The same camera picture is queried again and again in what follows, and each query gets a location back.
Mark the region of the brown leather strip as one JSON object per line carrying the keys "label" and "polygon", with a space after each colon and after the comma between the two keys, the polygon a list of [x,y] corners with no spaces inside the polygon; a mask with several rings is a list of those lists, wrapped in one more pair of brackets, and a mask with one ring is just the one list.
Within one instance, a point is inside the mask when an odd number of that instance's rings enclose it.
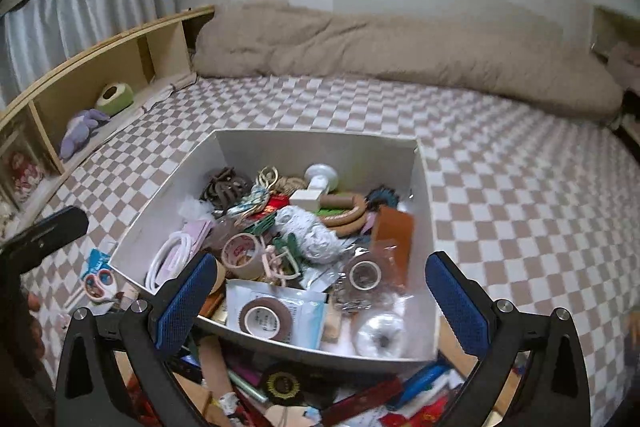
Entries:
{"label": "brown leather strip", "polygon": [[209,391],[224,415],[232,415],[238,406],[236,396],[228,375],[226,363],[216,336],[207,336],[200,340],[198,358]]}

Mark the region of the pink purple booklet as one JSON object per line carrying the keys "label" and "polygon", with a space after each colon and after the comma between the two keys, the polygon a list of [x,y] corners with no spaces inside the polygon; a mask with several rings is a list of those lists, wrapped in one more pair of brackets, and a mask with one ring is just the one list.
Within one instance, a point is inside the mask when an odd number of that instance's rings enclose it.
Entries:
{"label": "pink purple booklet", "polygon": [[169,237],[169,251],[162,269],[165,277],[174,279],[200,250],[204,239],[212,231],[213,222],[198,220],[186,222],[180,231]]}

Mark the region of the brown washi tape roll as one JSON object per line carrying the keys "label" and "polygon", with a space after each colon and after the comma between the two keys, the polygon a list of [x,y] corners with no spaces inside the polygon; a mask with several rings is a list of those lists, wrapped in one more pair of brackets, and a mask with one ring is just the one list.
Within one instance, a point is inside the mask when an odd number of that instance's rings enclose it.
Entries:
{"label": "brown washi tape roll", "polygon": [[292,332],[293,317],[280,300],[260,297],[242,308],[239,326],[243,333],[252,337],[283,343]]}

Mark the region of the dark red long box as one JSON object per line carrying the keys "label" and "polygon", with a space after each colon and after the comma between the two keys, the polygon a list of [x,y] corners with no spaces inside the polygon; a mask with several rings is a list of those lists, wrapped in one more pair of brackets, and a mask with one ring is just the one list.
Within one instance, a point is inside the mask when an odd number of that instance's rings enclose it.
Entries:
{"label": "dark red long box", "polygon": [[402,392],[402,381],[398,377],[382,381],[369,389],[351,395],[320,411],[320,425],[335,426],[346,419],[366,413],[384,405]]}

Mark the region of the wooden headboard shelf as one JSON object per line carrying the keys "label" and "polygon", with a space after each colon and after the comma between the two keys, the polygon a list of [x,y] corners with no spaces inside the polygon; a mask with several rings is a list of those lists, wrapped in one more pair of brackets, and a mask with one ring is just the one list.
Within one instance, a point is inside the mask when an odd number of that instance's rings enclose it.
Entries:
{"label": "wooden headboard shelf", "polygon": [[[73,170],[107,140],[160,101],[196,80],[190,49],[215,15],[213,5],[188,9],[121,32],[56,66],[1,112],[1,156],[23,142],[46,169],[44,179],[19,202],[6,193],[23,223],[32,221]],[[71,158],[60,156],[66,124],[93,108],[105,88],[126,84],[134,101],[96,130]]]}

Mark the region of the purple plush toy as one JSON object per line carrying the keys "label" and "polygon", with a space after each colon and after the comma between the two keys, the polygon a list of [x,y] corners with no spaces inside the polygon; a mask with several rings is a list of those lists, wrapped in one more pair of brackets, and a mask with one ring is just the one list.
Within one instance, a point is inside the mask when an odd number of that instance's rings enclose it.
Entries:
{"label": "purple plush toy", "polygon": [[60,158],[69,160],[89,142],[91,135],[99,127],[107,124],[111,117],[99,109],[84,109],[75,115],[67,124],[60,145]]}

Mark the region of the checkered bed sheet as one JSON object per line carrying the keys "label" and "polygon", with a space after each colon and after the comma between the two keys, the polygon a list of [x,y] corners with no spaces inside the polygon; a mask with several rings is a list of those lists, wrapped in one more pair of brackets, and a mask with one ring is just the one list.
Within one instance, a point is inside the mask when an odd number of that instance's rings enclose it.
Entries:
{"label": "checkered bed sheet", "polygon": [[374,80],[202,79],[90,156],[46,205],[84,208],[87,235],[26,275],[40,297],[43,365],[85,260],[116,241],[210,132],[227,128],[414,136],[425,157],[436,246],[491,297],[570,311],[592,421],[623,400],[626,318],[639,300],[639,166],[608,129],[473,91]]}

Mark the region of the brown leather card holder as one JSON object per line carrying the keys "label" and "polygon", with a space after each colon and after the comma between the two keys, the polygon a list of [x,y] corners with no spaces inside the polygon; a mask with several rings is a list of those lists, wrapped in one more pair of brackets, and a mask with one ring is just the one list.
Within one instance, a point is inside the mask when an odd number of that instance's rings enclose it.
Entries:
{"label": "brown leather card holder", "polygon": [[383,282],[403,291],[407,288],[413,231],[410,213],[383,206],[371,234],[370,251],[382,271]]}

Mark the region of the black round gold-seal case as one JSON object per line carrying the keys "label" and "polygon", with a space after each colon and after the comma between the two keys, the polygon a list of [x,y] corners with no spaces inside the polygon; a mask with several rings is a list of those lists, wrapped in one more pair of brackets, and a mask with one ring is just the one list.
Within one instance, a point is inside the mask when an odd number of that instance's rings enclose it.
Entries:
{"label": "black round gold-seal case", "polygon": [[268,400],[282,407],[297,407],[304,403],[302,381],[292,369],[282,364],[268,367],[262,373],[262,391]]}

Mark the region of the dark brown scrunchie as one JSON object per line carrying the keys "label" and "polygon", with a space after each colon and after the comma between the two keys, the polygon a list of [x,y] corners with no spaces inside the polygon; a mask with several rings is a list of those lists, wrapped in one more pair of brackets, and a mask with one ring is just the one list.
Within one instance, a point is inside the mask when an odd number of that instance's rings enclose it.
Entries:
{"label": "dark brown scrunchie", "polygon": [[244,196],[250,194],[253,182],[244,173],[233,167],[224,167],[216,171],[208,182],[200,199],[223,215]]}

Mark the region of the green avocado plush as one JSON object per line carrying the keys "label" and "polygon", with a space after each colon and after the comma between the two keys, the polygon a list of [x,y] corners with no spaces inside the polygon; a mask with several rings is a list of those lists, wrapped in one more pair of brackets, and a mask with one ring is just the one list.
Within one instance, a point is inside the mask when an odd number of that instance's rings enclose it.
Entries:
{"label": "green avocado plush", "polygon": [[134,103],[134,91],[126,82],[108,84],[96,100],[95,109],[113,117]]}

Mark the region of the white crochet scrunchie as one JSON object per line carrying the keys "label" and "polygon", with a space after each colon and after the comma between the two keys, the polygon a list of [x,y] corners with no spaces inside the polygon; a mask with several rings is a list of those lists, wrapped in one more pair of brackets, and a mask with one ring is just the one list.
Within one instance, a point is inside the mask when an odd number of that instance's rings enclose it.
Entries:
{"label": "white crochet scrunchie", "polygon": [[288,205],[276,212],[274,226],[287,241],[295,239],[296,251],[313,265],[329,265],[347,249],[343,239],[322,223],[314,213]]}

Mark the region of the white cardboard shoe box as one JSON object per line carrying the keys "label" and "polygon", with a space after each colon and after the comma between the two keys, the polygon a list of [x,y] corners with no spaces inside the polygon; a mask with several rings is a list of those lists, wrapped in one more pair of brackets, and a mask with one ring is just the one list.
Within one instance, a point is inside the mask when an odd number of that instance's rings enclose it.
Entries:
{"label": "white cardboard shoe box", "polygon": [[[328,193],[308,190],[310,165],[333,167],[340,178]],[[198,326],[260,355],[351,372],[402,373],[436,357],[438,311],[424,279],[433,251],[430,205],[419,145],[413,139],[348,133],[222,130],[184,158],[145,204],[120,239],[110,263],[115,272],[153,296],[169,280],[160,260],[169,237],[186,223],[186,203],[201,196],[213,174],[233,167],[253,182],[250,197],[228,210],[239,228],[219,244],[227,270],[227,318],[198,318]],[[314,213],[343,239],[345,254],[313,265],[276,230],[276,212],[288,205]],[[372,258],[371,234],[386,206],[414,219],[407,288],[385,284],[355,291],[345,270]],[[292,313],[288,340],[243,333],[242,308],[260,297],[281,301]]]}

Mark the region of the grey window curtain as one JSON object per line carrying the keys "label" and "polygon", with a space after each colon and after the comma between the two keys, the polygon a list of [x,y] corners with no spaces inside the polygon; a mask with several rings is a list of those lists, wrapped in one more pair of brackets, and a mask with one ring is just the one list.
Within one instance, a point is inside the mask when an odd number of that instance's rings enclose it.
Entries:
{"label": "grey window curtain", "polygon": [[76,54],[177,12],[177,0],[25,1],[1,17],[1,106]]}

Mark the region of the beige fluffy blanket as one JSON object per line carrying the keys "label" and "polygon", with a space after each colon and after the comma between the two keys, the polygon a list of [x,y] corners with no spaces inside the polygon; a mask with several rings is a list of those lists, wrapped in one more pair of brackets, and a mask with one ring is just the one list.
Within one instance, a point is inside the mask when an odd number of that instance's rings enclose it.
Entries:
{"label": "beige fluffy blanket", "polygon": [[596,58],[562,44],[283,0],[215,14],[198,33],[193,66],[202,77],[350,77],[468,89],[593,120],[614,116],[624,96]]}

